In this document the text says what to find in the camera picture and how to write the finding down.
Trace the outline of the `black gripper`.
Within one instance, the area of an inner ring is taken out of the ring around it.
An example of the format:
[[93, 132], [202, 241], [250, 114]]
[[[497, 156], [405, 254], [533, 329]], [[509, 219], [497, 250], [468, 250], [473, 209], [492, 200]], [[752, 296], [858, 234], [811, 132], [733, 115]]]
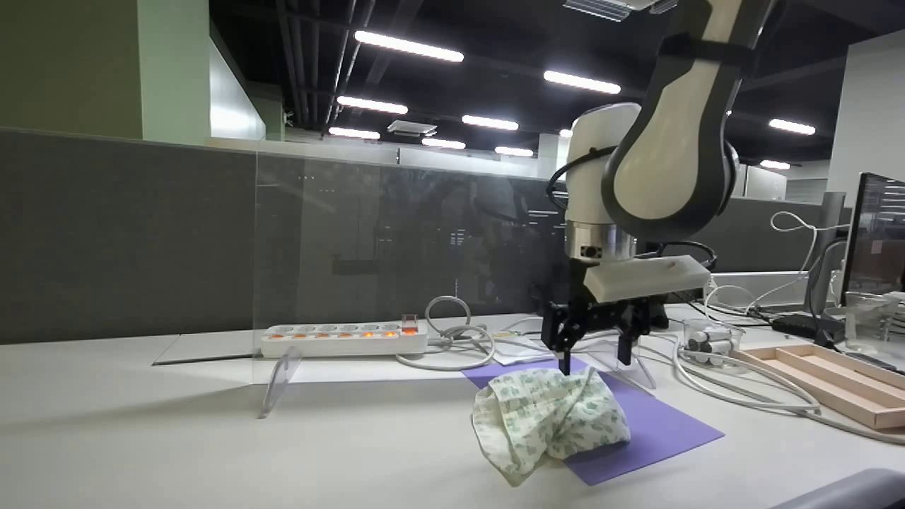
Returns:
[[637, 339], [667, 329], [661, 296], [598, 303], [584, 285], [586, 271], [589, 264], [569, 260], [558, 271], [555, 295], [543, 303], [541, 339], [548, 351], [558, 351], [558, 367], [564, 375], [571, 374], [574, 344], [592, 330], [616, 329], [616, 358], [632, 366]]

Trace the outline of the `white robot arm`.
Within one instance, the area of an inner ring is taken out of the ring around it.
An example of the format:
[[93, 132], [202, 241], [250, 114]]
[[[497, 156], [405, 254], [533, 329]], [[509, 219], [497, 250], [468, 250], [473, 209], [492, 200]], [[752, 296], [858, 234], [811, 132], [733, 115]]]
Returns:
[[632, 363], [670, 295], [701, 291], [711, 271], [690, 254], [637, 254], [620, 238], [687, 241], [724, 213], [736, 163], [728, 114], [755, 63], [777, 0], [677, 0], [643, 101], [574, 120], [565, 175], [565, 289], [543, 305], [543, 344], [564, 374], [589, 330], [616, 329]]

